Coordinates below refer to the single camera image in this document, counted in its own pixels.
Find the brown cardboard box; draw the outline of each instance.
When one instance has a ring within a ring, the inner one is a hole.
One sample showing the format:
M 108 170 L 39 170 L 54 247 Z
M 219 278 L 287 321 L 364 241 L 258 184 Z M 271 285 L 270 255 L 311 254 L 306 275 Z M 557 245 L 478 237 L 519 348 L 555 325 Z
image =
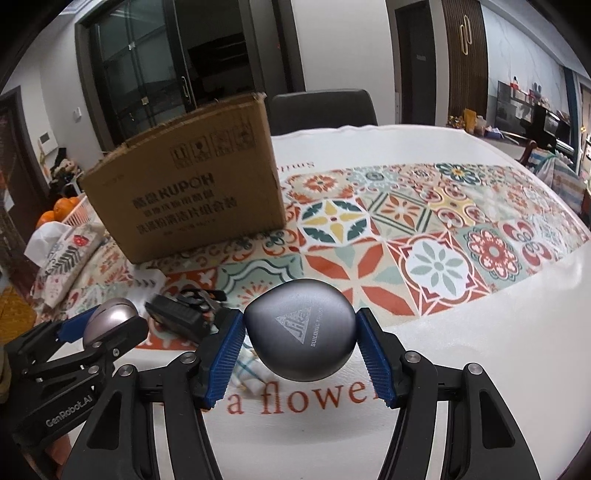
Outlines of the brown cardboard box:
M 240 95 L 137 135 L 82 181 L 133 263 L 285 225 L 264 95 Z

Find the patterned tablecloth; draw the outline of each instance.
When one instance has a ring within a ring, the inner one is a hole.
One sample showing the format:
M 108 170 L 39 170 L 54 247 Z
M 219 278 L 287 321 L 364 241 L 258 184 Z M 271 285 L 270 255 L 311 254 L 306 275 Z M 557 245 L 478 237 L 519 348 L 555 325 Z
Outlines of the patterned tablecloth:
M 141 265 L 188 286 L 228 294 L 243 309 L 274 286 L 316 278 L 385 327 L 490 295 L 536 274 L 589 237 L 547 191 L 515 167 L 414 164 L 291 176 L 286 227 Z M 97 250 L 57 315 L 80 313 L 134 284 L 112 239 Z M 153 322 L 149 349 L 189 344 Z
M 355 309 L 370 307 L 384 328 L 432 362 L 481 363 L 542 478 L 555 480 L 591 425 L 591 383 L 551 362 L 558 345 L 579 365 L 591 361 L 591 326 L 583 318 L 591 288 L 589 231 L 533 175 L 461 132 L 407 126 L 298 132 L 274 138 L 274 150 L 283 230 L 137 267 L 107 240 L 59 310 L 45 315 L 71 316 L 132 286 L 149 288 L 151 268 L 166 275 L 169 294 L 185 286 L 219 288 L 239 308 L 283 282 L 323 280 Z M 191 348 L 150 327 L 148 340 L 117 366 L 158 367 Z M 564 384 L 558 413 L 547 395 L 548 375 Z M 224 478 L 377 478 L 396 413 L 376 400 L 357 349 L 325 380 L 276 380 L 256 394 L 231 384 L 205 415 Z M 440 477 L 443 458 L 440 408 L 430 480 Z M 158 412 L 158 451 L 165 451 Z M 170 467 L 161 468 L 161 477 L 173 478 Z

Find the orange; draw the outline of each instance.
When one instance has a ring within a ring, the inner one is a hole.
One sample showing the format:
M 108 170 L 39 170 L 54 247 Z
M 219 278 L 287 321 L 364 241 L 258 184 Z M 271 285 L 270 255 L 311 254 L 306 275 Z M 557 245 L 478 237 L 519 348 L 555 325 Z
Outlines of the orange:
M 68 199 L 59 199 L 53 206 L 53 213 L 56 217 L 56 222 L 63 222 L 64 219 L 74 209 L 74 205 Z
M 39 217 L 39 221 L 37 222 L 37 226 L 35 227 L 35 230 L 37 230 L 44 223 L 54 222 L 54 221 L 55 221 L 55 216 L 53 214 L 53 210 L 49 210 L 48 212 L 45 212 L 43 215 L 41 215 Z

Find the metal bolt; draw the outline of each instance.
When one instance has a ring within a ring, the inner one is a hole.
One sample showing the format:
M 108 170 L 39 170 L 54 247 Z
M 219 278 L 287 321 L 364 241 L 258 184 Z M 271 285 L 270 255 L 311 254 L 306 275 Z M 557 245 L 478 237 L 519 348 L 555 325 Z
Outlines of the metal bolt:
M 421 355 L 419 355 L 417 352 L 409 351 L 404 354 L 404 359 L 409 364 L 417 364 L 421 361 Z
M 197 358 L 197 355 L 195 355 L 195 352 L 185 352 L 184 354 L 181 355 L 181 363 L 182 364 L 192 364 L 196 358 Z
M 131 375 L 134 371 L 134 366 L 133 365 L 124 365 L 122 366 L 119 370 L 118 370 L 118 374 L 121 375 L 122 377 L 128 377 L 129 375 Z
M 468 371 L 473 375 L 480 375 L 484 370 L 478 364 L 470 364 L 468 365 Z

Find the gray rounded object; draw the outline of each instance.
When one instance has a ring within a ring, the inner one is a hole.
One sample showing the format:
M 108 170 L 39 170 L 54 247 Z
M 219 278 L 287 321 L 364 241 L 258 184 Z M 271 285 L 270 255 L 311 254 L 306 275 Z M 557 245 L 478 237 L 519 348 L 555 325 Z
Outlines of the gray rounded object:
M 110 299 L 102 303 L 92 314 L 82 335 L 82 345 L 86 348 L 102 334 L 120 323 L 135 317 L 138 309 L 128 299 Z
M 355 348 L 353 307 L 339 290 L 310 278 L 258 297 L 246 307 L 244 324 L 269 370 L 297 382 L 332 375 Z

